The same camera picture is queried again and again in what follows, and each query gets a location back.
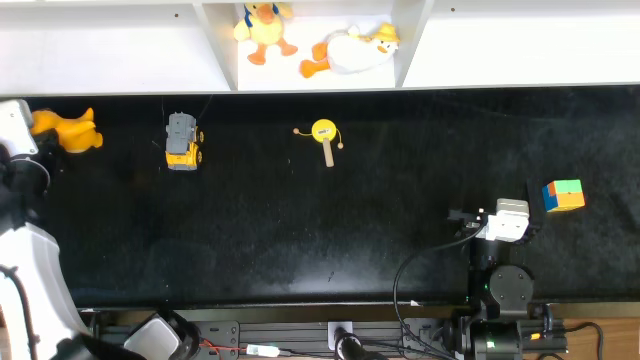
blue cube face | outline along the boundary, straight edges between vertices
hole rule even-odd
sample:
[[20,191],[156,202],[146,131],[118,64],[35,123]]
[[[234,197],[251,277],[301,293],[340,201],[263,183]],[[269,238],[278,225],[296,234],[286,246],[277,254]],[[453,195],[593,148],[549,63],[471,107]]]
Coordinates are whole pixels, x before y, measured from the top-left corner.
[[550,195],[548,185],[542,188],[542,198],[544,199],[544,208],[547,211],[558,207],[558,198]]

rubik's cube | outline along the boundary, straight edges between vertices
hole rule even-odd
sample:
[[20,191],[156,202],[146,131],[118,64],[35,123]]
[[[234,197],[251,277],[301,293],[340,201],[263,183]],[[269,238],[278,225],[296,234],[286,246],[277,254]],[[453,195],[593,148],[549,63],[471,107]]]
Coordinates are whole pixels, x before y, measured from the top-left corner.
[[556,180],[542,188],[547,212],[569,211],[584,206],[580,180]]

white label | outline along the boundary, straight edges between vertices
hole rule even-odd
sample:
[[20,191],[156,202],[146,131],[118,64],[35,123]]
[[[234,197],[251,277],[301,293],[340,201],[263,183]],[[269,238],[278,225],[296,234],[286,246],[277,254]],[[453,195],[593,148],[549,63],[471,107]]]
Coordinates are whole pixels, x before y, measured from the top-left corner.
[[275,346],[247,345],[247,355],[257,355],[266,357],[278,357],[280,349]]

toy truck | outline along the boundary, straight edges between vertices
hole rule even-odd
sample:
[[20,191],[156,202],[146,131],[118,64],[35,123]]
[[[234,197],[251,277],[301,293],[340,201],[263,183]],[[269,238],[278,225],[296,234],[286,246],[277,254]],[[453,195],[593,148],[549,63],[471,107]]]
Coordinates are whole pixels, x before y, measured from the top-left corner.
[[169,116],[167,125],[167,165],[171,170],[196,170],[202,163],[200,145],[204,133],[198,129],[196,119],[184,113]]

black tabletop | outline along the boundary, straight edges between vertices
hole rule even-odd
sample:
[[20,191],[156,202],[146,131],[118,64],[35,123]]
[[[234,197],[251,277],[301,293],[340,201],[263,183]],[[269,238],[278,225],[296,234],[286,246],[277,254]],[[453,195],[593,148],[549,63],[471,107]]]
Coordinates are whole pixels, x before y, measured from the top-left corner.
[[[415,251],[451,241],[452,206],[495,207],[526,181],[580,179],[587,206],[544,216],[512,261],[539,301],[640,298],[637,87],[29,99],[93,107],[104,146],[64,160],[46,230],[81,307],[391,300]],[[167,169],[183,111],[204,164]],[[308,131],[333,120],[335,167]],[[403,300],[461,303],[466,249],[419,257]]]

